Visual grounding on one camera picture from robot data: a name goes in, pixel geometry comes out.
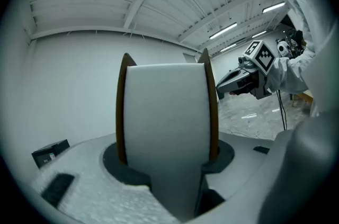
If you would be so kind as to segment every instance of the fluorescent light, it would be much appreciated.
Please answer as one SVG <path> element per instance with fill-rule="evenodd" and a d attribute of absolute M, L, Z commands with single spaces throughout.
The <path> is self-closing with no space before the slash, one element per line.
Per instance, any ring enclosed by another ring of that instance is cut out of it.
<path fill-rule="evenodd" d="M 281 6 L 284 6 L 286 4 L 286 2 L 282 2 L 282 3 L 279 3 L 279 4 L 276 4 L 276 5 L 273 5 L 273 6 L 269 6 L 267 8 L 264 8 L 263 9 L 263 13 L 267 12 L 267 11 L 270 11 L 270 10 L 274 10 L 278 7 L 281 7 Z"/>
<path fill-rule="evenodd" d="M 235 46 L 235 45 L 237 45 L 237 44 L 234 43 L 234 44 L 232 44 L 232 45 L 226 47 L 225 49 L 222 49 L 220 52 L 224 52 L 224 51 L 228 50 L 229 48 L 232 48 L 232 47 Z"/>
<path fill-rule="evenodd" d="M 252 36 L 252 38 L 258 37 L 259 35 L 265 34 L 266 32 L 267 32 L 266 30 L 263 32 L 260 32 L 259 34 Z"/>
<path fill-rule="evenodd" d="M 212 39 L 216 38 L 217 36 L 221 35 L 222 33 L 225 33 L 227 30 L 230 30 L 233 27 L 236 27 L 237 25 L 238 25 L 237 23 L 234 23 L 234 24 L 231 24 L 230 26 L 228 26 L 228 27 L 226 27 L 224 29 L 221 29 L 218 33 L 210 36 L 210 39 L 212 40 Z"/>

